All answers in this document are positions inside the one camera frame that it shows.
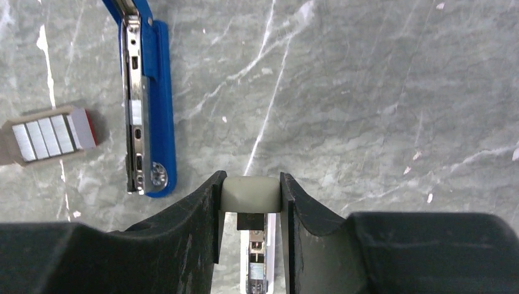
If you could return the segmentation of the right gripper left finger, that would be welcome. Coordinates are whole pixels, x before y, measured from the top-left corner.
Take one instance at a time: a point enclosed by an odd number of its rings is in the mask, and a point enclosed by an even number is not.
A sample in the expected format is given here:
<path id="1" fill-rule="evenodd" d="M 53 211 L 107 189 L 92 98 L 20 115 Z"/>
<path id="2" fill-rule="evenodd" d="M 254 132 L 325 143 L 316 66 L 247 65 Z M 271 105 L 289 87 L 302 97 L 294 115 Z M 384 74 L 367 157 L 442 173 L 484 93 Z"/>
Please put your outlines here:
<path id="1" fill-rule="evenodd" d="M 2 293 L 209 293 L 218 262 L 226 178 L 124 231 L 79 222 L 1 225 Z"/>

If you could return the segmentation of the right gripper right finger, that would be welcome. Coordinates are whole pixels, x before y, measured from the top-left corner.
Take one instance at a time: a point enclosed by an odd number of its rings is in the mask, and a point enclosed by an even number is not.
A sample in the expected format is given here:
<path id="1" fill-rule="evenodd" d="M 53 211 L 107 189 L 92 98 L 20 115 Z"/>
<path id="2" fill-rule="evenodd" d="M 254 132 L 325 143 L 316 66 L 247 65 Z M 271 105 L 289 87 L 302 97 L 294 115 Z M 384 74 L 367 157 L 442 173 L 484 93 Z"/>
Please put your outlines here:
<path id="1" fill-rule="evenodd" d="M 280 175 L 288 293 L 517 293 L 518 237 L 485 213 L 342 218 Z"/>

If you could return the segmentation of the silver staple strip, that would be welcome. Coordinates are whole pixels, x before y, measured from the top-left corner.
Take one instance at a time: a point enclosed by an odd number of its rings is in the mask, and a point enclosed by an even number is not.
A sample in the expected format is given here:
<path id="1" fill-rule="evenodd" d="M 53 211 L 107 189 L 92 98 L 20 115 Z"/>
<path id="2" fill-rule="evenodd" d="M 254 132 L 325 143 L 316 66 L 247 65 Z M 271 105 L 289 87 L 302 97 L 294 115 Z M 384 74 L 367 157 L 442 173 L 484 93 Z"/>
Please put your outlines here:
<path id="1" fill-rule="evenodd" d="M 265 279 L 264 263 L 253 263 L 253 262 L 249 263 L 248 278 L 250 280 L 263 281 Z"/>
<path id="2" fill-rule="evenodd" d="M 143 107 L 142 101 L 140 100 L 130 100 L 130 123 L 133 126 L 142 126 L 143 125 Z"/>

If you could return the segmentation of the beige white stapler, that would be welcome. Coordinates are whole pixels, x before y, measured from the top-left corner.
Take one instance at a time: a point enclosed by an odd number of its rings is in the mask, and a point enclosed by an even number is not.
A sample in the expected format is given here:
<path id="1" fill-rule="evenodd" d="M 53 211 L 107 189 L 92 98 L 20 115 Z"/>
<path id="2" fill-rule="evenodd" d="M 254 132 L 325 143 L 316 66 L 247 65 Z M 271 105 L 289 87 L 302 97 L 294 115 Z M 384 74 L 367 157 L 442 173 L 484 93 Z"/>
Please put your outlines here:
<path id="1" fill-rule="evenodd" d="M 241 293 L 273 293 L 277 213 L 281 211 L 281 188 L 276 178 L 227 177 L 222 186 L 220 210 L 236 213 L 240 232 Z M 263 281 L 248 278 L 249 263 L 264 263 Z"/>

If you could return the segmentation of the blue black stapler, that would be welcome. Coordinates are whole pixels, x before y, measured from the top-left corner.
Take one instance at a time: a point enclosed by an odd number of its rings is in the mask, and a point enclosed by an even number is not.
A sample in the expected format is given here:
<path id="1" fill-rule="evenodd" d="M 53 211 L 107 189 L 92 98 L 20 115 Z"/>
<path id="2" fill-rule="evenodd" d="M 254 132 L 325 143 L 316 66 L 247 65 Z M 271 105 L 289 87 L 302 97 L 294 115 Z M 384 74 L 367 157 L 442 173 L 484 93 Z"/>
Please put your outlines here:
<path id="1" fill-rule="evenodd" d="M 177 183 L 168 26 L 147 1 L 104 5 L 119 29 L 127 192 L 165 197 Z M 142 101 L 142 126 L 130 123 L 130 100 Z"/>

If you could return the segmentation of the staple box tray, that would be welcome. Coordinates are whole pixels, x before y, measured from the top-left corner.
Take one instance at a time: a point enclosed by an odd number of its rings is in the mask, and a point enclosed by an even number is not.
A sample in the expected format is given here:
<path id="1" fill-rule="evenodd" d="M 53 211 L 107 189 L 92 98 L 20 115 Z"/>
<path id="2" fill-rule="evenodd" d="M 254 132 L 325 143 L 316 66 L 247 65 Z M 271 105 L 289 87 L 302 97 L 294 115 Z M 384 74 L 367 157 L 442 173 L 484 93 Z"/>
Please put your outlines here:
<path id="1" fill-rule="evenodd" d="M 59 161 L 97 145 L 88 111 L 68 105 L 8 119 L 1 126 L 1 165 Z"/>

